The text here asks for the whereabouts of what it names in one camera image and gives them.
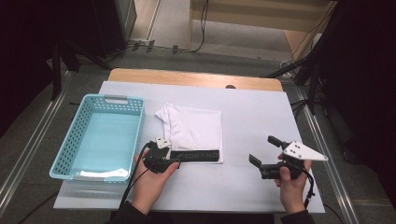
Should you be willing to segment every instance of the black sleeve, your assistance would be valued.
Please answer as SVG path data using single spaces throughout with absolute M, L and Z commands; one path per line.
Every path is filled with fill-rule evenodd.
M 149 217 L 134 208 L 131 203 L 125 202 L 117 215 L 111 220 L 111 224 L 143 224 L 149 223 Z
M 280 220 L 283 224 L 315 224 L 314 219 L 309 215 L 307 210 L 287 215 Z

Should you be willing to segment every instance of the human hand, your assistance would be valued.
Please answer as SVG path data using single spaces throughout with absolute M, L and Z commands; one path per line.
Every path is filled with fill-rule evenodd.
M 145 151 L 142 158 L 145 158 L 148 152 L 148 150 Z M 140 178 L 134 184 L 134 198 L 132 200 L 132 206 L 141 213 L 147 215 L 151 206 L 154 205 L 154 203 L 160 197 L 166 181 L 178 166 L 179 163 L 174 162 L 166 169 L 164 173 L 155 174 L 150 170 L 146 172 L 148 168 L 144 165 L 143 161 L 139 162 L 136 174 L 134 176 L 134 181 L 136 181 L 139 176 Z
M 304 161 L 306 171 L 311 168 L 312 161 Z M 288 214 L 305 210 L 303 191 L 307 179 L 306 174 L 301 173 L 296 179 L 291 179 L 288 167 L 282 166 L 279 170 L 280 178 L 276 179 L 276 186 L 280 188 L 280 202 Z

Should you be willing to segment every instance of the white folded cloth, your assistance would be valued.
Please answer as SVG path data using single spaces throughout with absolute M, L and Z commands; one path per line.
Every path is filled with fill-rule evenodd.
M 124 169 L 118 169 L 115 171 L 102 172 L 102 173 L 81 171 L 79 175 L 88 176 L 88 177 L 112 177 L 112 176 L 126 177 L 128 176 L 128 174 L 129 174 L 128 171 Z
M 223 163 L 220 111 L 166 103 L 155 115 L 163 121 L 164 138 L 171 141 L 171 150 L 219 150 L 215 163 Z

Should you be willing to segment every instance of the metal frame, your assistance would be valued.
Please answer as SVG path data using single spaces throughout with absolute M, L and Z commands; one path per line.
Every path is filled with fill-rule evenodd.
M 297 88 L 297 95 L 300 100 L 306 99 L 306 94 L 303 87 Z M 326 144 L 326 140 L 322 134 L 322 131 L 318 125 L 317 117 L 313 116 L 308 107 L 304 107 L 304 113 L 308 121 L 309 127 L 311 128 L 312 134 L 314 135 L 315 141 L 318 145 L 318 151 L 328 158 L 332 157 L 332 153 Z M 329 176 L 330 182 L 332 183 L 332 188 L 334 190 L 337 201 L 340 205 L 341 211 L 344 215 L 344 220 L 346 223 L 358 224 L 359 219 L 353 207 L 352 201 L 349 198 L 347 189 L 344 186 L 344 182 L 340 177 L 337 167 L 334 161 L 329 160 L 324 162 L 326 173 Z
M 0 217 L 6 211 L 8 203 L 11 201 L 15 190 L 20 184 L 24 173 L 26 172 L 38 147 L 40 146 L 41 140 L 47 132 L 48 127 L 51 125 L 52 120 L 55 117 L 55 114 L 57 113 L 59 106 L 64 99 L 67 87 L 71 81 L 72 73 L 73 72 L 66 72 L 61 77 L 61 79 L 63 80 L 63 87 L 60 91 L 60 94 L 53 101 L 49 102 L 47 109 L 43 114 L 43 117 L 35 128 L 35 131 L 33 132 L 28 143 L 26 144 L 21 156 L 15 163 L 14 168 L 9 173 L 3 186 L 0 188 Z

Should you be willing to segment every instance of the plastic basket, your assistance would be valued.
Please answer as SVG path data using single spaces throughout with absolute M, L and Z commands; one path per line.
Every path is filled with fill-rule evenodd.
M 49 175 L 63 180 L 127 180 L 139 146 L 143 119 L 142 98 L 86 95 Z

